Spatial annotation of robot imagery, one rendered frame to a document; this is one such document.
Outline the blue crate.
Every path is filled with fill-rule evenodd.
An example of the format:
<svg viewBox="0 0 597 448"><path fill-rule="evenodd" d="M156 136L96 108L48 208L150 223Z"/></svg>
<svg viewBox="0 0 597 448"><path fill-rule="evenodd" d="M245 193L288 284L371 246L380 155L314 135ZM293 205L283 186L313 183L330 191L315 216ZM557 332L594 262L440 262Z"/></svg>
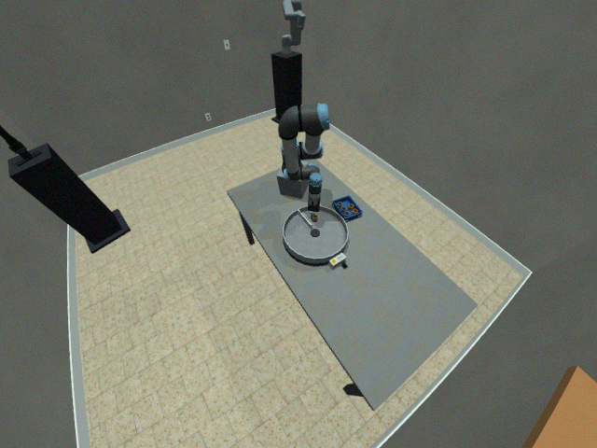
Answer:
<svg viewBox="0 0 597 448"><path fill-rule="evenodd" d="M350 221L350 220L353 220L353 219L355 219L355 218L358 218L358 217L361 217L361 216L362 216L362 213L363 213L363 212L362 212L362 210L361 210L361 209L358 207L358 205L357 205L357 204L354 202L354 200L351 198L351 196L350 196L350 195L348 195L348 196L345 196L345 197L342 197L342 198L339 198L339 199L337 199L337 200L334 200L334 201L332 201L332 202L333 202L333 204L332 204L333 208L334 208L334 209L337 211L337 213L339 213L339 214L340 214L340 215L343 217L343 219L345 220L345 222L348 222L348 221ZM347 208L347 209L346 209L346 211L347 211L347 212L350 212L350 216L349 216L349 217L345 217L345 215L344 215L344 214L341 212L341 210L338 208L338 206L337 206L337 202L342 202L342 206L345 206L345 207ZM354 205L354 209L357 209L357 210L358 210L358 213L357 213L357 214L355 214L355 215L352 215L352 212L353 212L353 211L349 211L349 210L348 210L348 205L349 205L350 203L352 203L352 204ZM354 209L353 209L353 210L354 210Z"/></svg>

